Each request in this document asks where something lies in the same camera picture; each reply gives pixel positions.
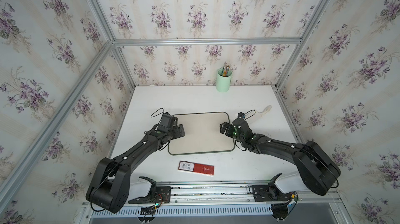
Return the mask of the beige green-rimmed cutting board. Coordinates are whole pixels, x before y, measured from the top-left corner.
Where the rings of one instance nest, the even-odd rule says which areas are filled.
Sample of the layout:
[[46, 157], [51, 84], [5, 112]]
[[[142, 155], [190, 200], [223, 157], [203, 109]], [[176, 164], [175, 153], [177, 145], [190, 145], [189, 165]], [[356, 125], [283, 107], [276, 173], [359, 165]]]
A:
[[231, 152], [234, 140], [220, 133], [220, 124], [230, 123], [226, 112], [175, 115], [184, 127], [185, 136], [172, 140], [168, 153], [173, 156]]

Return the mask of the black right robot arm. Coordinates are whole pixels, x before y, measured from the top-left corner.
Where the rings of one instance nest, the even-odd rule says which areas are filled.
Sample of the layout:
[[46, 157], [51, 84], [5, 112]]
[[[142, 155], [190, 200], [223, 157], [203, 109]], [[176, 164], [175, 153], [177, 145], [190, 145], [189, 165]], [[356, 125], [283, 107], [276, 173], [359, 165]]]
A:
[[341, 175], [338, 166], [315, 142], [288, 143], [253, 133], [247, 121], [241, 117], [233, 123], [222, 123], [220, 132], [238, 141], [246, 151], [294, 164], [303, 184], [317, 195], [326, 195]]

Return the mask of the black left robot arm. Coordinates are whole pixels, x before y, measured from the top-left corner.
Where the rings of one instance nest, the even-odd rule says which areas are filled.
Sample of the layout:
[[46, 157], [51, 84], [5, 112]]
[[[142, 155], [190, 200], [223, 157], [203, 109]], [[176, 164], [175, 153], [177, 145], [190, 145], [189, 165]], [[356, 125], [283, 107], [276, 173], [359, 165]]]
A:
[[184, 136], [184, 126], [178, 123], [178, 118], [163, 113], [159, 123], [146, 131], [132, 148], [112, 159], [106, 157], [99, 161], [86, 200], [113, 214], [119, 212], [128, 200], [133, 171], [164, 145]]

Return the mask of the red rectangular box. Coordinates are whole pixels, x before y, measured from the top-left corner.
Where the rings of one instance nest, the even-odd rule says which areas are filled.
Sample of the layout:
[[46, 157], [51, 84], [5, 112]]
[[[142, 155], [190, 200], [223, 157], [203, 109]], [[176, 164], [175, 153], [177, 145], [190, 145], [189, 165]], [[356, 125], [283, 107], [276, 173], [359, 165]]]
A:
[[215, 167], [212, 165], [199, 164], [195, 162], [180, 161], [178, 170], [184, 172], [191, 172], [195, 174], [213, 176], [215, 172]]

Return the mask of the mint green utensil cup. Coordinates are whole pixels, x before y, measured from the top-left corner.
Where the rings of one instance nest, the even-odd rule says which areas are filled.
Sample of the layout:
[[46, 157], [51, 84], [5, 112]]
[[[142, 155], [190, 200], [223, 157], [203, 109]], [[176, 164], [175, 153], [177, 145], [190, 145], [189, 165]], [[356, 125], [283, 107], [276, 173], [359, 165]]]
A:
[[216, 77], [216, 89], [217, 91], [221, 93], [225, 93], [229, 90], [230, 88], [230, 83], [231, 83], [231, 78], [232, 78], [232, 71], [224, 71], [223, 68], [219, 69], [217, 71], [217, 77]]

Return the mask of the wooden chopsticks in cup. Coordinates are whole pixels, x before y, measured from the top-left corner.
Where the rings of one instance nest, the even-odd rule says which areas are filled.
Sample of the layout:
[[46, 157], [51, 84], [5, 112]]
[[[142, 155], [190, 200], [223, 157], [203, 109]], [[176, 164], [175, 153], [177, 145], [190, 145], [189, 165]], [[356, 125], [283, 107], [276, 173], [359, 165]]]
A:
[[230, 70], [230, 66], [229, 65], [225, 65], [222, 69], [221, 72], [221, 76], [222, 77], [228, 77], [229, 76], [229, 70]]

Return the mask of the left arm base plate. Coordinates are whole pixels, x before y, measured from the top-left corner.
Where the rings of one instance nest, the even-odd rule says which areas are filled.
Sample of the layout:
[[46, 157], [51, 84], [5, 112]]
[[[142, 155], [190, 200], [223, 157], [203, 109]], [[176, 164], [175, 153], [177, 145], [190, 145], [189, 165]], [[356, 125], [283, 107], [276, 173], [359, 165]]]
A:
[[129, 204], [161, 204], [170, 203], [171, 187], [159, 186], [157, 182], [148, 177], [139, 177], [130, 183]]

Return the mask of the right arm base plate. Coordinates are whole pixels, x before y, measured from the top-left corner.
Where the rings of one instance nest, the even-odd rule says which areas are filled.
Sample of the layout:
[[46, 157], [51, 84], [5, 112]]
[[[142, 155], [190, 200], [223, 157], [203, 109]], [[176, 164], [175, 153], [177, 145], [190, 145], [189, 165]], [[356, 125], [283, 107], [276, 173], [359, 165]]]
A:
[[249, 192], [254, 197], [255, 202], [291, 202], [295, 198], [293, 192], [283, 193], [276, 186], [276, 180], [282, 175], [279, 173], [275, 175], [265, 185], [251, 185]]

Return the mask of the aluminium front rail frame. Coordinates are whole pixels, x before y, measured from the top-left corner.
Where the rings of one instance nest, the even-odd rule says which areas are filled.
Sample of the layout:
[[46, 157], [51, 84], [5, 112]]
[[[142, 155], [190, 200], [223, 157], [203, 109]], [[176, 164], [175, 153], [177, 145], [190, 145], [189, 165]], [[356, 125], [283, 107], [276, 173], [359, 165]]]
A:
[[250, 189], [263, 181], [163, 182], [170, 201], [145, 213], [149, 204], [127, 204], [118, 213], [84, 203], [75, 224], [351, 224], [337, 191], [317, 196], [301, 191], [283, 209], [257, 202]]

